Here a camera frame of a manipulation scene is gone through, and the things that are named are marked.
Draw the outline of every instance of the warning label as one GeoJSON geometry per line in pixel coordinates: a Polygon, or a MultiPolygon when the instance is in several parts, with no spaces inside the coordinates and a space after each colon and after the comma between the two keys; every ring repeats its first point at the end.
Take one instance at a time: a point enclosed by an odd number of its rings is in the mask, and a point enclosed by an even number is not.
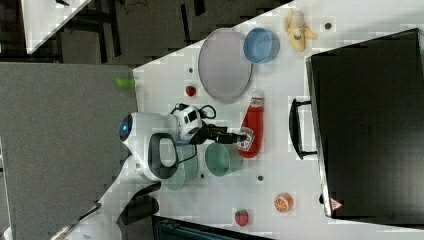
{"type": "Polygon", "coordinates": [[[338,201],[330,198],[330,203],[331,203],[331,209],[333,209],[333,211],[336,211],[337,209],[343,207],[343,204],[339,203],[338,201]]]}

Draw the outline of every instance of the red ketchup bottle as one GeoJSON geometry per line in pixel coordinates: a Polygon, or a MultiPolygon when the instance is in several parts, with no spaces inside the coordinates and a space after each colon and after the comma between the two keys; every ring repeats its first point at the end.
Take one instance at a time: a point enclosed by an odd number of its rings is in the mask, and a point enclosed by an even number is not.
{"type": "Polygon", "coordinates": [[[240,134],[247,136],[246,140],[238,143],[238,152],[243,158],[254,158],[261,149],[263,115],[264,94],[255,91],[240,128],[240,134]]]}

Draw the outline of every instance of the white plate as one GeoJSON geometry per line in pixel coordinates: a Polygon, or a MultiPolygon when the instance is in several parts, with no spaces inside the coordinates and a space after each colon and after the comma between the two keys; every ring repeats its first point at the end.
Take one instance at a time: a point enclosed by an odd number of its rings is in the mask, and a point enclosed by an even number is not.
{"type": "Polygon", "coordinates": [[[199,78],[206,92],[223,103],[233,103],[250,80],[252,64],[243,53],[244,36],[230,28],[212,32],[199,54],[199,78]]]}

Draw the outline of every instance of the bottle label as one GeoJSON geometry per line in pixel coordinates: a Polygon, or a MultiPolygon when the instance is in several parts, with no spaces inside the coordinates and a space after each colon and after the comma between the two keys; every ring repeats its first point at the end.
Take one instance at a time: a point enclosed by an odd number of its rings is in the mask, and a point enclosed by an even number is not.
{"type": "Polygon", "coordinates": [[[250,106],[252,107],[263,107],[264,106],[264,99],[263,98],[252,98],[252,101],[250,102],[250,106]]]}
{"type": "Polygon", "coordinates": [[[255,139],[255,135],[253,135],[254,131],[248,127],[241,127],[240,135],[246,135],[246,140],[243,142],[238,142],[238,149],[243,151],[249,151],[250,146],[252,146],[253,140],[255,139]]]}

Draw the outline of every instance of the white table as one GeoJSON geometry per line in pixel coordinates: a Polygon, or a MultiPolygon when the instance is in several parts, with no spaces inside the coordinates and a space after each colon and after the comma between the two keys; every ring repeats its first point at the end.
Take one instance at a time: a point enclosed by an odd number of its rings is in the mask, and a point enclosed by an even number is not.
{"type": "Polygon", "coordinates": [[[69,7],[55,0],[21,0],[27,53],[32,54],[91,0],[66,0],[69,7]]]}
{"type": "MultiPolygon", "coordinates": [[[[265,92],[264,144],[256,161],[245,161],[243,169],[225,177],[214,177],[206,169],[204,150],[199,146],[200,173],[180,192],[166,187],[152,195],[159,201],[157,215],[197,224],[244,232],[272,239],[423,239],[424,232],[412,229],[329,219],[318,202],[321,193],[318,163],[313,156],[301,161],[290,145],[288,115],[291,100],[308,99],[305,58],[311,54],[369,40],[383,35],[424,26],[424,2],[299,0],[265,13],[233,29],[247,34],[265,27],[280,37],[276,59],[255,65],[251,86],[240,101],[226,105],[204,91],[197,73],[202,42],[157,59],[134,70],[140,80],[137,88],[139,111],[169,113],[176,103],[211,104],[217,110],[218,125],[238,130],[254,88],[265,92]],[[283,27],[289,8],[304,12],[306,22],[319,37],[307,42],[307,50],[297,53],[289,45],[283,27]],[[333,28],[325,30],[331,22],[333,28]],[[198,95],[189,98],[185,86],[197,86],[198,95]],[[259,182],[257,176],[264,176],[259,182]],[[274,198],[281,192],[294,197],[295,208],[278,213],[274,198]],[[239,227],[234,213],[249,211],[250,223],[239,227]]],[[[308,108],[301,113],[305,150],[314,149],[312,116],[308,108]]]]}

